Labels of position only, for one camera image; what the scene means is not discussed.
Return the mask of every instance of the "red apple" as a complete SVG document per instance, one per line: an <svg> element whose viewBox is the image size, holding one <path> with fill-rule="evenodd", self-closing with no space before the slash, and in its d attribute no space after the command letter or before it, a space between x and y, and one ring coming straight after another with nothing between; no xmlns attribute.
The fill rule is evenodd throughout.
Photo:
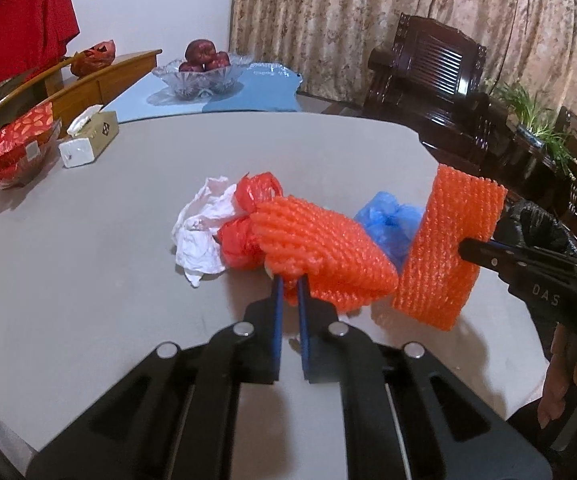
<svg viewBox="0 0 577 480"><path fill-rule="evenodd" d="M204 72L204 67L185 61L180 65L180 72Z"/></svg>
<svg viewBox="0 0 577 480"><path fill-rule="evenodd" d="M231 60L224 51L218 52L213 59L206 64L205 68L206 70L214 70L216 68L222 68L223 66L231 66Z"/></svg>
<svg viewBox="0 0 577 480"><path fill-rule="evenodd" d="M204 65L213 59L215 45L209 40L194 40L186 48L186 60L194 65Z"/></svg>

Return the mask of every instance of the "floral curtain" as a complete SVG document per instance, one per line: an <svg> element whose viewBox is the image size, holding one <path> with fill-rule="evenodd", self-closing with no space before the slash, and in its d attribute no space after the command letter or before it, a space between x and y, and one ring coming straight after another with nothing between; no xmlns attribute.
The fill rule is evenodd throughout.
<svg viewBox="0 0 577 480"><path fill-rule="evenodd" d="M392 43L401 12L459 28L487 47L485 77L577 114L577 0L234 0L231 46L302 73L313 95L361 104L369 54Z"/></svg>

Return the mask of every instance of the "tabletop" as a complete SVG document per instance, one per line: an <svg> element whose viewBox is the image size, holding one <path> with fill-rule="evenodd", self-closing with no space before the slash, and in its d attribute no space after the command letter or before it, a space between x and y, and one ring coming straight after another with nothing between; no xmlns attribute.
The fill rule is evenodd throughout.
<svg viewBox="0 0 577 480"><path fill-rule="evenodd" d="M262 270L193 289L176 268L171 229L206 177L272 171L287 194L353 216L380 190L424 206L436 170L398 124L230 112L122 124L93 164L58 162L0 192L0 418L40 449L159 343L205 343L268 295ZM349 322L392 346L420 341L502 416L544 378L525 305L486 269L451 332L387 301ZM233 479L345 478L339 387L303 381L297 332L285 309L280 381L242 388Z"/></svg>

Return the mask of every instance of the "red curtain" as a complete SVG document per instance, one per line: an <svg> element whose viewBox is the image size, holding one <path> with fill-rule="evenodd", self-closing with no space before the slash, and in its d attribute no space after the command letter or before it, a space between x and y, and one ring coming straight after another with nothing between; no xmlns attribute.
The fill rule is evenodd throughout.
<svg viewBox="0 0 577 480"><path fill-rule="evenodd" d="M53 65L77 34L71 0L0 0L0 82Z"/></svg>

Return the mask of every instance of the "orange foam net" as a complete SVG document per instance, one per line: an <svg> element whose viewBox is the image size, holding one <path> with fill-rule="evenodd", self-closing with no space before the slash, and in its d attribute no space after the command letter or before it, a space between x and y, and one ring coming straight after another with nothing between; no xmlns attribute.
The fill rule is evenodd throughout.
<svg viewBox="0 0 577 480"><path fill-rule="evenodd" d="M491 238L505 197L491 180L440 165L393 307L440 330L453 328L480 269L457 248L464 238Z"/></svg>
<svg viewBox="0 0 577 480"><path fill-rule="evenodd" d="M338 312L371 304L397 287L397 270L356 221L293 196L261 203L252 229L266 266L286 281L296 302L297 279L307 274L311 295Z"/></svg>

